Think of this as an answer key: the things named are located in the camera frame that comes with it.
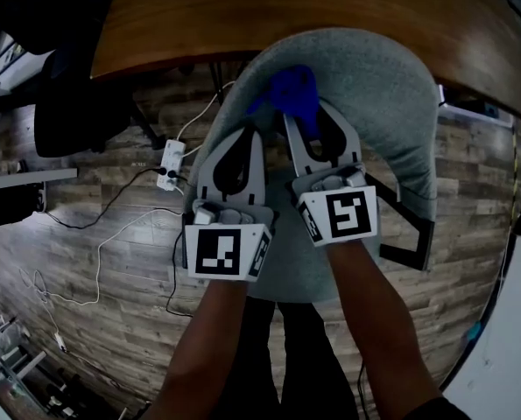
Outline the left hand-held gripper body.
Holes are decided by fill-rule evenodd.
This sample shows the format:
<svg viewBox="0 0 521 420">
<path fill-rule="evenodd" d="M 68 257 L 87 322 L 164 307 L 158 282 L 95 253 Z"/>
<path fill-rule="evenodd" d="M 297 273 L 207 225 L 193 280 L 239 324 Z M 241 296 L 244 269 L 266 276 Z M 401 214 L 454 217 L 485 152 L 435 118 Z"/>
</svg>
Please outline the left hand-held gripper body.
<svg viewBox="0 0 521 420">
<path fill-rule="evenodd" d="M 244 281 L 259 278 L 276 214 L 267 206 L 228 206 L 196 201 L 184 227 L 190 277 Z"/>
</svg>

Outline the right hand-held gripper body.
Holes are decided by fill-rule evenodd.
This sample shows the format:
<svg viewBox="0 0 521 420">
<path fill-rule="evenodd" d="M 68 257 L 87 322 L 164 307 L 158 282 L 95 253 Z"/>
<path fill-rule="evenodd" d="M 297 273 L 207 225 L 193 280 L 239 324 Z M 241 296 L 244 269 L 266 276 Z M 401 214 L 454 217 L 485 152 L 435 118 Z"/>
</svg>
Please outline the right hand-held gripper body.
<svg viewBox="0 0 521 420">
<path fill-rule="evenodd" d="M 295 208 L 316 247 L 378 234 L 377 191 L 360 163 L 317 171 L 291 183 Z"/>
</svg>

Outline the blue cloth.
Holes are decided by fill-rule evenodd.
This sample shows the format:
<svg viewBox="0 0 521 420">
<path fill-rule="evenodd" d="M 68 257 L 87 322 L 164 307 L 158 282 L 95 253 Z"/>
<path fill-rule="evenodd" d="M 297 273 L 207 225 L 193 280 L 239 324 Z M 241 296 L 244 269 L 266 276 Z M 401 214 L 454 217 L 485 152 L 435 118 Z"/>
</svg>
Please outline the blue cloth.
<svg viewBox="0 0 521 420">
<path fill-rule="evenodd" d="M 316 121 L 320 99 L 310 67 L 295 65 L 273 74 L 256 100 L 249 105 L 246 114 L 255 113 L 265 102 L 284 115 L 294 117 L 308 141 L 321 139 Z"/>
</svg>

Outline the grey upholstered chair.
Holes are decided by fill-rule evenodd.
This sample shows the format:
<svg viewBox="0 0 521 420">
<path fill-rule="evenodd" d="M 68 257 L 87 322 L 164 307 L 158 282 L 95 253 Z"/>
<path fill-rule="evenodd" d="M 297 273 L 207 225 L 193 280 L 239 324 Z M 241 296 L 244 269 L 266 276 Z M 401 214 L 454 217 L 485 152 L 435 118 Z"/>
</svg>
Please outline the grey upholstered chair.
<svg viewBox="0 0 521 420">
<path fill-rule="evenodd" d="M 237 79 L 201 146 L 184 198 L 184 227 L 194 217 L 200 168 L 226 137 L 246 126 L 263 140 L 264 207 L 276 214 L 272 240 L 259 278 L 248 284 L 253 298 L 284 303 L 335 299 L 337 290 L 324 248 L 316 247 L 295 208 L 296 176 L 284 114 L 264 103 L 246 111 L 270 77 L 295 65 L 313 71 L 320 100 L 340 111 L 360 139 L 360 163 L 377 191 L 378 234 L 359 241 L 374 259 L 424 270 L 436 217 L 434 139 L 438 88 L 421 60 L 396 41 L 368 31 L 327 28 L 280 40 L 260 53 Z M 333 167 L 321 139 L 308 141 L 299 127 L 316 172 Z M 187 269 L 185 236 L 183 264 Z"/>
</svg>

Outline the person's right forearm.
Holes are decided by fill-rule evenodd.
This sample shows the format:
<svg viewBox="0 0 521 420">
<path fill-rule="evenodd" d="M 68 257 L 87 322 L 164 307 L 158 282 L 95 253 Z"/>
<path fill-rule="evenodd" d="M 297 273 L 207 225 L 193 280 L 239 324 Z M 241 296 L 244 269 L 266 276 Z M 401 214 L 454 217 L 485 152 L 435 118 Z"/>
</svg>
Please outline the person's right forearm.
<svg viewBox="0 0 521 420">
<path fill-rule="evenodd" d="M 403 420 L 441 393 L 419 349 L 412 317 L 361 241 L 326 247 L 341 308 L 365 362 L 383 420 Z"/>
</svg>

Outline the person's left forearm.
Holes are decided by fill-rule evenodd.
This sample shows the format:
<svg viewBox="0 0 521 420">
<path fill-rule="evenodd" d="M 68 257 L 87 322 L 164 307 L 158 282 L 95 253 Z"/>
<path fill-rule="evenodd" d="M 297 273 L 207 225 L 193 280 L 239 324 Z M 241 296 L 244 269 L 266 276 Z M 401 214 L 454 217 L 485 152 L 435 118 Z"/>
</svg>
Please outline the person's left forearm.
<svg viewBox="0 0 521 420">
<path fill-rule="evenodd" d="M 184 331 L 146 420 L 205 420 L 236 356 L 248 284 L 212 281 Z"/>
</svg>

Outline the black mesh office chair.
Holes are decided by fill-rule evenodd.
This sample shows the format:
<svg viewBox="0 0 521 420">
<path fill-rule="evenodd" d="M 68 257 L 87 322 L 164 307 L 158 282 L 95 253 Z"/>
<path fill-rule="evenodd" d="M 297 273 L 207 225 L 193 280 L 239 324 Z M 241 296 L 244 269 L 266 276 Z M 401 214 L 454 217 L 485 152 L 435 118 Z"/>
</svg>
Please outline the black mesh office chair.
<svg viewBox="0 0 521 420">
<path fill-rule="evenodd" d="M 0 29 L 45 55 L 32 96 L 34 141 L 43 158 L 101 152 L 130 124 L 130 97 L 90 72 L 112 0 L 0 0 Z"/>
</svg>

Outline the white power strip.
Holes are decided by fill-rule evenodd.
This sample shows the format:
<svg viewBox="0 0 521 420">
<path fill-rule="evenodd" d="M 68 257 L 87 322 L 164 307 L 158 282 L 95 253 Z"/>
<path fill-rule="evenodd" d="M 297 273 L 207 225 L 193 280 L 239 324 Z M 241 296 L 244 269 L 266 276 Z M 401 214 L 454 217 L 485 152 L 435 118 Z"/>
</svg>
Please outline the white power strip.
<svg viewBox="0 0 521 420">
<path fill-rule="evenodd" d="M 186 145 L 181 141 L 174 139 L 166 141 L 159 167 L 162 172 L 157 178 L 158 188 L 165 191 L 175 191 L 178 188 L 180 169 L 185 152 Z"/>
</svg>

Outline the person's black trousers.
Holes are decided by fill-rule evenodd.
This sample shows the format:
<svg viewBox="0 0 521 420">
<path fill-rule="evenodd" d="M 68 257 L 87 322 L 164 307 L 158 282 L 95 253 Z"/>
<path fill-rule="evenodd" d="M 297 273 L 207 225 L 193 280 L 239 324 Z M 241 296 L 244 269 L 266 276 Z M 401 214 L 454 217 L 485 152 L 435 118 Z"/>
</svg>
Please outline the person's black trousers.
<svg viewBox="0 0 521 420">
<path fill-rule="evenodd" d="M 285 378 L 275 388 L 268 347 L 274 312 L 283 315 Z M 246 299 L 227 388 L 242 409 L 264 420 L 359 420 L 356 399 L 312 304 Z"/>
</svg>

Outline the brown wooden table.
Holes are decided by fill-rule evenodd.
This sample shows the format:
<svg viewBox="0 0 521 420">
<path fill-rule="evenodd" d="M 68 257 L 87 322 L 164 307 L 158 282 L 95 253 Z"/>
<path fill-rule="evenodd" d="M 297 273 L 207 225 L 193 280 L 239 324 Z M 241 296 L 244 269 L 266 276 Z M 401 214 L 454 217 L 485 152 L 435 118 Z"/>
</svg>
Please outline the brown wooden table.
<svg viewBox="0 0 521 420">
<path fill-rule="evenodd" d="M 521 118 L 521 32 L 505 0 L 113 0 L 91 76 L 238 60 L 294 33 L 352 27 Z"/>
</svg>

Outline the yellow black striped tape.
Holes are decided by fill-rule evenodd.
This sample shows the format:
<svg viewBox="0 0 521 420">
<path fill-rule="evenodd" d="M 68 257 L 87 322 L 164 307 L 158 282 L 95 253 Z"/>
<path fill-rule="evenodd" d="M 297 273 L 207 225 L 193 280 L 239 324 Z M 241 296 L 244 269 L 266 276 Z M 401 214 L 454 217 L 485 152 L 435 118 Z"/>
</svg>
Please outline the yellow black striped tape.
<svg viewBox="0 0 521 420">
<path fill-rule="evenodd" d="M 517 206 L 517 191 L 518 191 L 518 157 L 517 157 L 517 128 L 514 124 L 511 127 L 511 139 L 513 150 L 513 184 L 512 184 L 512 199 L 510 205 L 510 223 L 509 232 L 513 229 L 516 221 L 516 206 Z"/>
</svg>

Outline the person's black shirt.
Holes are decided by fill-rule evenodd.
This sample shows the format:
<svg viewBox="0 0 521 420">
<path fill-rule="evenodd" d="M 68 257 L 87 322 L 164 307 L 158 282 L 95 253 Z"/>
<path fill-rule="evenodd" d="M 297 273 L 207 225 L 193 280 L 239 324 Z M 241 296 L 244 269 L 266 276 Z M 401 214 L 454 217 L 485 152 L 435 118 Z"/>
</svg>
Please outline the person's black shirt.
<svg viewBox="0 0 521 420">
<path fill-rule="evenodd" d="M 274 407 L 267 409 L 257 409 L 250 413 L 232 410 L 229 407 L 216 407 L 211 414 L 203 418 L 192 419 L 189 415 L 172 416 L 164 412 L 157 415 L 152 414 L 148 409 L 141 420 L 314 420 L 314 409 L 310 409 L 306 414 L 300 414 L 298 409 L 283 409 L 279 402 Z M 435 398 L 425 402 L 423 405 L 414 409 L 402 420 L 471 420 L 470 417 L 461 409 L 453 405 L 446 398 Z"/>
</svg>

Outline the white metal rack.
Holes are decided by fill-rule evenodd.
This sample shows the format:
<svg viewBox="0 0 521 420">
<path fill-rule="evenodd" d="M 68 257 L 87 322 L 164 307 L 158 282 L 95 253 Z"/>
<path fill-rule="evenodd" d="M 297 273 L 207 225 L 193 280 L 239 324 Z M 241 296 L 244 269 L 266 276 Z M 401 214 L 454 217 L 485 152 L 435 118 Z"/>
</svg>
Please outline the white metal rack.
<svg viewBox="0 0 521 420">
<path fill-rule="evenodd" d="M 28 389 L 25 377 L 46 354 L 32 354 L 26 345 L 19 323 L 0 315 L 0 405 L 11 417 L 44 417 L 46 409 Z"/>
</svg>

